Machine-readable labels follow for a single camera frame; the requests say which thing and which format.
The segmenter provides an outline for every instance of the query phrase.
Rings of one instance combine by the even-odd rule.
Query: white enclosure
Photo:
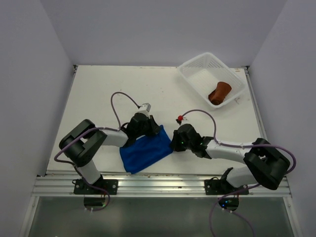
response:
[[[204,52],[229,67],[250,66],[268,140],[298,159],[288,180],[303,235],[312,236],[315,9],[314,0],[2,0],[1,236],[18,236],[30,213],[33,186],[46,173],[71,90],[73,65],[176,67]]]

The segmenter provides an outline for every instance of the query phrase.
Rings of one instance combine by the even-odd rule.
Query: purple cable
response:
[[[120,124],[120,120],[119,120],[119,117],[118,117],[118,114],[114,108],[114,104],[113,104],[113,97],[116,95],[116,94],[122,94],[122,95],[125,95],[127,96],[138,108],[140,108],[140,106],[135,102],[135,100],[133,100],[132,97],[130,97],[128,94],[124,93],[124,92],[120,92],[120,91],[117,91],[117,92],[114,92],[112,95],[111,95],[111,107],[112,107],[112,110],[114,112],[114,115],[115,117],[117,118],[117,121],[118,121],[118,128],[120,129],[121,127],[121,124]]]
[[[214,141],[215,141],[217,144],[220,144],[221,146],[232,147],[232,148],[255,148],[255,147],[273,147],[273,148],[277,148],[277,149],[280,149],[280,150],[285,151],[286,153],[288,153],[288,154],[292,157],[293,165],[292,165],[292,167],[286,172],[286,174],[292,172],[293,169],[295,168],[295,166],[296,166],[296,158],[295,158],[295,156],[293,155],[292,152],[290,152],[289,150],[287,150],[287,149],[285,149],[285,148],[283,148],[283,147],[276,146],[276,145],[271,145],[271,144],[238,146],[238,145],[220,143],[220,142],[217,140],[217,138],[216,138],[217,126],[216,126],[216,121],[215,121],[214,117],[213,117],[210,113],[208,113],[207,111],[198,110],[198,109],[189,110],[189,111],[185,112],[182,116],[184,117],[185,115],[187,115],[188,113],[191,113],[191,112],[202,112],[202,113],[207,114],[207,115],[212,119],[213,124],[214,124],[214,134],[213,134],[213,137],[214,137]],[[220,198],[213,204],[213,206],[212,206],[212,208],[211,208],[211,211],[210,211],[210,213],[209,213],[208,219],[209,219],[210,230],[211,230],[211,232],[212,232],[212,234],[213,234],[214,237],[216,237],[216,234],[215,234],[215,232],[214,232],[214,230],[213,230],[213,227],[212,227],[212,215],[213,215],[213,212],[214,212],[214,209],[215,209],[217,203],[220,202],[220,200],[222,200],[223,198],[225,198],[225,197],[227,197],[227,196],[234,195],[234,194],[238,194],[238,193],[240,193],[240,192],[243,192],[243,191],[246,191],[246,190],[249,190],[249,189],[253,189],[253,188],[257,188],[257,187],[259,187],[259,186],[260,186],[260,184],[256,184],[256,185],[254,185],[254,186],[247,187],[247,188],[245,188],[245,189],[237,190],[237,191],[234,191],[234,192],[232,192],[232,193],[226,194],[226,195],[220,197]],[[252,225],[251,225],[251,223],[250,223],[249,220],[247,220],[245,217],[243,217],[242,215],[240,215],[240,214],[238,214],[238,213],[234,213],[234,212],[233,212],[233,214],[235,214],[236,216],[238,216],[238,217],[240,217],[241,219],[243,219],[243,220],[250,226],[250,228],[251,228],[251,230],[252,230],[253,236],[256,236],[256,234],[255,234],[255,232],[254,232],[254,229],[253,229],[253,227],[252,227]]]
[[[214,212],[214,209],[215,209],[217,203],[220,202],[220,201],[221,201],[223,198],[225,198],[225,197],[228,197],[228,196],[234,195],[234,194],[238,194],[238,193],[240,193],[240,192],[243,192],[243,191],[246,191],[246,190],[249,190],[249,189],[254,189],[254,188],[257,188],[257,187],[259,187],[259,186],[260,186],[260,184],[256,184],[256,185],[254,185],[254,186],[247,187],[247,188],[241,189],[241,190],[237,190],[237,191],[231,192],[230,194],[226,194],[226,195],[220,197],[220,198],[212,205],[212,208],[211,208],[210,213],[209,213],[209,215],[208,215],[208,221],[209,221],[209,228],[210,228],[210,230],[211,230],[211,232],[212,232],[212,235],[213,235],[214,237],[216,237],[216,234],[215,234],[215,232],[214,232],[214,230],[213,230],[213,226],[212,226],[212,216],[213,216],[213,212]],[[255,233],[255,231],[254,231],[254,229],[253,229],[253,227],[252,227],[250,221],[249,221],[248,219],[246,219],[245,217],[243,217],[242,215],[238,214],[238,213],[233,212],[233,214],[236,215],[236,216],[238,216],[238,217],[240,217],[241,219],[243,219],[243,220],[248,224],[248,226],[251,228],[252,235],[255,237],[255,236],[256,236],[256,233]]]

